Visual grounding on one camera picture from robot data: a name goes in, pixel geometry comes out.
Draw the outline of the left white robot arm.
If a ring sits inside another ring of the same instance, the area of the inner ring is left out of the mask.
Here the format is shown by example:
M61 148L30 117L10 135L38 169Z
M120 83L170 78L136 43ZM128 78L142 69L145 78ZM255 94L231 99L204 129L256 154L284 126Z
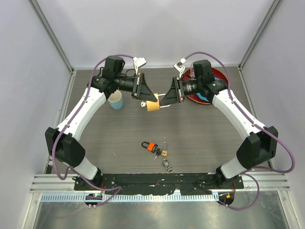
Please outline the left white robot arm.
M117 90L130 92L132 98L156 102L139 68L146 64L143 57L132 57L133 76L123 74L125 54L108 56L94 67L83 96L70 114L56 127L45 132L47 148L54 162L60 161L85 178L90 190L102 183L100 171L85 156L79 140L96 111Z

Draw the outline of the large brass padlock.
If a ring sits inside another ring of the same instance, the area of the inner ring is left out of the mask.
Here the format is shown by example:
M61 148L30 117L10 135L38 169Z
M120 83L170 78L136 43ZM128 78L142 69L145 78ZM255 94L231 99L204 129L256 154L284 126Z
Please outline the large brass padlock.
M156 102L152 102L152 101L145 101L145 106L148 112L152 112L152 111L158 111L161 108L166 108L169 107L170 105L160 105L159 99L163 96L165 96L165 94L153 94L154 97L157 99Z

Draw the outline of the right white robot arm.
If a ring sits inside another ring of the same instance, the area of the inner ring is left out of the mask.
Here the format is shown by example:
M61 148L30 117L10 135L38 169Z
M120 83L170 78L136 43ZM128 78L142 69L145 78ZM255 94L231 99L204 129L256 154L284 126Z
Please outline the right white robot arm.
M194 76L182 80L185 72L182 58L174 65L179 72L174 77L169 91L159 102L160 106L169 106L184 101L185 96L200 93L209 103L218 108L231 122L239 133L242 144L236 156L229 162L218 167L215 174L216 185L227 188L233 179L249 169L275 157L278 136L275 127L266 127L257 121L248 110L238 101L228 82L215 78L213 68L208 60L193 62Z

